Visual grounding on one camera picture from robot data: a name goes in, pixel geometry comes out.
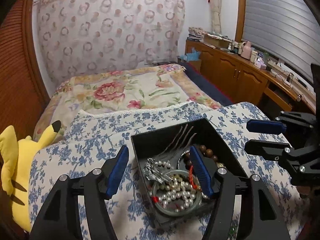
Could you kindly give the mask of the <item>pale green jade bangle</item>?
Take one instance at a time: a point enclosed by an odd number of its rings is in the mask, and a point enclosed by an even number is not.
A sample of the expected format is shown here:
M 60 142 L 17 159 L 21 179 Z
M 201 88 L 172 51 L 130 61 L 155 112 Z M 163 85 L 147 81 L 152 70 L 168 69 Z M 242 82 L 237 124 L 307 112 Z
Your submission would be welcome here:
M 196 211 L 202 204 L 202 191 L 197 177 L 188 171 L 172 170 L 169 181 L 156 181 L 151 189 L 151 202 L 157 210 L 170 217 L 181 217 Z

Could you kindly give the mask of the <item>black jewelry box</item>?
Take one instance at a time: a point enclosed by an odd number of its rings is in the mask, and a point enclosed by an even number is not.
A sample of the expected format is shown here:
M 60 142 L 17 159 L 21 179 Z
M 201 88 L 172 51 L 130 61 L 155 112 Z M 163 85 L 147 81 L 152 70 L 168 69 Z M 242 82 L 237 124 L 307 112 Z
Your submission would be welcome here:
M 166 175 L 169 171 L 183 170 L 196 176 L 195 171 L 190 170 L 189 155 L 193 146 L 205 158 L 212 159 L 217 167 L 224 167 L 235 176 L 246 177 L 232 151 L 206 118 L 133 135 L 131 139 L 143 184 L 149 195 L 156 181 L 169 181 Z M 202 193 L 202 204 L 196 211 L 186 216 L 170 217 L 154 207 L 150 196 L 149 202 L 156 221 L 162 227 L 173 226 L 187 218 L 201 215 L 214 206 L 213 199 Z

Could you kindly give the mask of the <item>wooden sideboard cabinet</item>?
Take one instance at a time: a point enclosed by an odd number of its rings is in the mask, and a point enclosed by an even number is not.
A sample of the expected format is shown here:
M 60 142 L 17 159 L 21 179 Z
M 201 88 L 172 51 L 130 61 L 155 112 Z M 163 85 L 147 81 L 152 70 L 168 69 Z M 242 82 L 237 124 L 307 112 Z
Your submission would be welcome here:
M 186 40 L 185 52 L 200 52 L 200 73 L 233 103 L 250 102 L 261 107 L 270 100 L 281 110 L 316 113 L 306 95 L 285 85 L 283 74 L 272 76 L 240 56 L 214 49 L 201 42 Z

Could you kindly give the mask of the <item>dark blue bed sheet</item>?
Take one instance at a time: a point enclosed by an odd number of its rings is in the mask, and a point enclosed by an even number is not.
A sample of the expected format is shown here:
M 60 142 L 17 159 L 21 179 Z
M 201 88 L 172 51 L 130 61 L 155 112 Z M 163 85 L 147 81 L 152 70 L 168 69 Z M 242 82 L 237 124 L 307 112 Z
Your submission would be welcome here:
M 210 98 L 221 103 L 223 107 L 233 104 L 231 100 L 225 96 L 225 94 L 223 94 L 214 84 L 202 76 L 200 72 L 198 72 L 191 64 L 187 62 L 179 62 L 178 64 L 185 68 L 184 72 L 187 77 L 189 77 L 189 79 Z

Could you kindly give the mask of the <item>pink tissue pack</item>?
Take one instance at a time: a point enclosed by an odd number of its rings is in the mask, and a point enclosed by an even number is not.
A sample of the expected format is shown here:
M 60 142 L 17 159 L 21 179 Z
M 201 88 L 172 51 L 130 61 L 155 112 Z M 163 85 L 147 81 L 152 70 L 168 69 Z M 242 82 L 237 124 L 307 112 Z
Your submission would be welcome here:
M 264 63 L 263 59 L 260 57 L 257 57 L 257 59 L 254 62 L 254 66 L 259 69 L 262 69 L 262 70 L 265 70 L 267 67 L 267 65 Z

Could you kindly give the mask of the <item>pink thermos jug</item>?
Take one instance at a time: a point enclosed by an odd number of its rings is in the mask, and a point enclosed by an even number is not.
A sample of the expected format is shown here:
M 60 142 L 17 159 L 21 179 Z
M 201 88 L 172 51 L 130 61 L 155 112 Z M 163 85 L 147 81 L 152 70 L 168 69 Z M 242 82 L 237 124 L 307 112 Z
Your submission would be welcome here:
M 241 44 L 241 49 L 242 49 L 242 52 L 241 52 L 241 57 L 244 58 L 244 59 L 247 59 L 247 60 L 250 60 L 251 58 L 251 53 L 252 53 L 252 45 L 251 45 L 251 42 L 249 41 L 245 41 L 245 42 L 242 42 Z

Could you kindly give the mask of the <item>yellow pikachu plush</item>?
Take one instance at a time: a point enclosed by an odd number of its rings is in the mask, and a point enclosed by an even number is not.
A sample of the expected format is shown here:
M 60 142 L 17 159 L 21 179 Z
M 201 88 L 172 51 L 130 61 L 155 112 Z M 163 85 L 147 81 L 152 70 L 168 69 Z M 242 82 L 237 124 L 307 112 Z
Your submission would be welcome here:
M 33 141 L 30 136 L 18 140 L 12 125 L 1 133 L 2 189 L 10 198 L 13 220 L 26 232 L 31 232 L 28 188 L 33 158 L 39 150 L 53 143 L 60 128 L 60 120 L 53 122 L 38 141 Z

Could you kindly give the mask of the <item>blue floral white quilt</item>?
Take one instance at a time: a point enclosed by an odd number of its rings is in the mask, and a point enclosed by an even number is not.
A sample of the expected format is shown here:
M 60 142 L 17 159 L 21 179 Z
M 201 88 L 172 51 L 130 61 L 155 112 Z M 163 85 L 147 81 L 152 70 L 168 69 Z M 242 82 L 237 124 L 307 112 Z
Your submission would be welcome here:
M 121 145 L 129 148 L 129 162 L 117 194 L 106 202 L 111 222 L 119 239 L 200 239 L 209 221 L 200 214 L 172 229 L 156 225 L 137 160 L 162 155 L 174 146 L 175 134 L 159 130 L 173 125 L 185 135 L 178 145 L 189 140 L 211 148 L 218 160 L 229 165 L 237 160 L 240 170 L 258 174 L 268 186 L 283 214 L 290 237 L 296 239 L 305 220 L 308 204 L 290 184 L 289 174 L 274 161 L 248 155 L 244 146 L 250 139 L 285 142 L 283 135 L 263 135 L 246 129 L 250 119 L 266 119 L 255 105 L 241 102 L 220 109 L 210 109 L 193 101 L 158 109 L 134 109 L 106 114 L 80 111 L 59 142 L 36 153 L 29 179 L 29 211 L 32 223 L 58 177 L 77 178 L 88 174 L 113 158 Z

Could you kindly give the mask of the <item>stack of books and papers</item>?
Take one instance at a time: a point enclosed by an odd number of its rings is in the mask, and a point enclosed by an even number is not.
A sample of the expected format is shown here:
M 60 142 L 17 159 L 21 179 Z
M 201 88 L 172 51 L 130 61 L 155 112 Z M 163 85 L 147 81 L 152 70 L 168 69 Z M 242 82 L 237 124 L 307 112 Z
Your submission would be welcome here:
M 217 34 L 216 32 L 207 32 L 198 27 L 189 27 L 188 32 L 189 40 L 201 42 L 213 48 L 227 49 L 229 45 L 233 43 L 233 40 L 230 40 L 228 37 Z

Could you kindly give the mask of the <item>blue tissue box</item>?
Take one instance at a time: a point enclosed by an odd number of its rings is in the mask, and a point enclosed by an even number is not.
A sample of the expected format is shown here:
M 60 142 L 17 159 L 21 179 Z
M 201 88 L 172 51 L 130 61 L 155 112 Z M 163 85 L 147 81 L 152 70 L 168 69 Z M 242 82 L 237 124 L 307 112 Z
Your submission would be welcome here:
M 186 53 L 185 55 L 180 55 L 178 59 L 185 62 L 199 61 L 200 55 L 201 55 L 200 51 L 197 51 L 195 48 L 192 48 L 190 53 Z

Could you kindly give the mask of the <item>grey window blind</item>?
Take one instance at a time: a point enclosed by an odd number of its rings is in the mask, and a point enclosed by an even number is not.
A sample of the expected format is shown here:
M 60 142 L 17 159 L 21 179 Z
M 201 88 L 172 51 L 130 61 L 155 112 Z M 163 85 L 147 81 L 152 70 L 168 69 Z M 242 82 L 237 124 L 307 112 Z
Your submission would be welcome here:
M 303 0 L 246 0 L 242 38 L 313 80 L 310 66 L 319 64 L 319 24 Z

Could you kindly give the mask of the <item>floral cream bed blanket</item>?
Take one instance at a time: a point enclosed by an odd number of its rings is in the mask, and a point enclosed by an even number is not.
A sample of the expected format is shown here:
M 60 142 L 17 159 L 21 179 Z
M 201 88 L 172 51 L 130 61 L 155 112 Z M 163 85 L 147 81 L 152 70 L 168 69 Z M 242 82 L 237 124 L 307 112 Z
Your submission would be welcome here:
M 61 83 L 37 122 L 33 140 L 56 120 L 61 129 L 55 141 L 61 140 L 67 127 L 80 110 L 91 114 L 132 109 L 163 108 L 195 101 L 219 109 L 223 101 L 210 96 L 194 83 L 180 64 L 163 64 L 134 70 L 75 76 Z

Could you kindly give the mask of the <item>wooden louvered wardrobe door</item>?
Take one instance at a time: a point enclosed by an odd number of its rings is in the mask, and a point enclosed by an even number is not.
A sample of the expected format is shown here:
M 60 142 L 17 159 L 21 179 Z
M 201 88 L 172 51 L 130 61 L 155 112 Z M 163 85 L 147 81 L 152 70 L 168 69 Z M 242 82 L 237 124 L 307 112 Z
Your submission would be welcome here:
M 49 96 L 37 63 L 31 25 L 33 0 L 16 0 L 1 24 L 1 130 L 33 135 Z

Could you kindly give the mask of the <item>cream tied window curtain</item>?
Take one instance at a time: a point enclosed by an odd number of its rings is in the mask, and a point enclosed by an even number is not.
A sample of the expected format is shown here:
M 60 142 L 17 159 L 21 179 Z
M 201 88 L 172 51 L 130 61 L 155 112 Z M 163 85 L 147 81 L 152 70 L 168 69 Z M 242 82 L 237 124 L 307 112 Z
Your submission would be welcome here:
M 212 31 L 221 33 L 221 5 L 222 0 L 210 0 Z

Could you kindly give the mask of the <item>circle patterned lace curtain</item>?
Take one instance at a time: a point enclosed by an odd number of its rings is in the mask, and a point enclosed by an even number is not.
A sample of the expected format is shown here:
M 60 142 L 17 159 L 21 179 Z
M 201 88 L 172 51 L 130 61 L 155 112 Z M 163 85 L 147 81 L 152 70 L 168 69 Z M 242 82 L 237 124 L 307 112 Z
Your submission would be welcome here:
M 38 0 L 35 7 L 44 65 L 55 85 L 177 57 L 184 0 Z

